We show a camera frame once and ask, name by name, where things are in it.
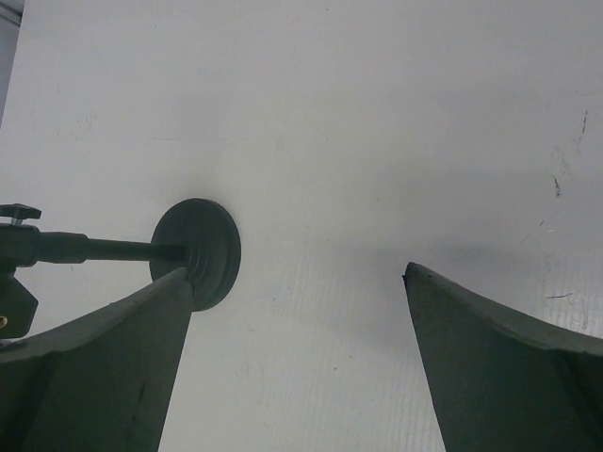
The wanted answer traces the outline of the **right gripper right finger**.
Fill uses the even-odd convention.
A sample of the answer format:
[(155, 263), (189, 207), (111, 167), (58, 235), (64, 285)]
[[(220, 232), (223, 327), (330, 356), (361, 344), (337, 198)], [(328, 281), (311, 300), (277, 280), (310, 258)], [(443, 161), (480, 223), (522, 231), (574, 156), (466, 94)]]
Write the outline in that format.
[(446, 450), (601, 450), (601, 339), (416, 263), (403, 280)]

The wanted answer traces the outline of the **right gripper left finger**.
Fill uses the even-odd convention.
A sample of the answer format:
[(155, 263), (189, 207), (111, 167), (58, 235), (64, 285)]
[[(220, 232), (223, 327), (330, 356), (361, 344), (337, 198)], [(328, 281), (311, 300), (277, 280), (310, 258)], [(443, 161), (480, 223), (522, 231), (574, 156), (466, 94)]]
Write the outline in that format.
[(1, 349), (4, 451), (156, 451), (192, 314), (183, 269)]

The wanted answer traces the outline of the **black round-base phone stand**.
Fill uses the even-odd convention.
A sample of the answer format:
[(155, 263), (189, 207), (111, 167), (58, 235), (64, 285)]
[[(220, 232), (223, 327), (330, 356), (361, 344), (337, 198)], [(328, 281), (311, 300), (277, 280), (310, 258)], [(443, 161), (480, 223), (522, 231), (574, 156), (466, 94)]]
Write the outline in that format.
[(146, 262), (154, 281), (183, 268), (194, 287), (196, 312), (219, 304), (234, 286), (240, 268), (241, 241), (236, 223), (225, 208), (206, 199), (188, 199), (170, 208), (148, 243), (43, 232), (30, 223), (41, 218), (41, 210), (19, 203), (2, 205), (1, 216), (3, 340), (26, 336), (39, 306), (16, 279), (19, 268), (37, 263)]

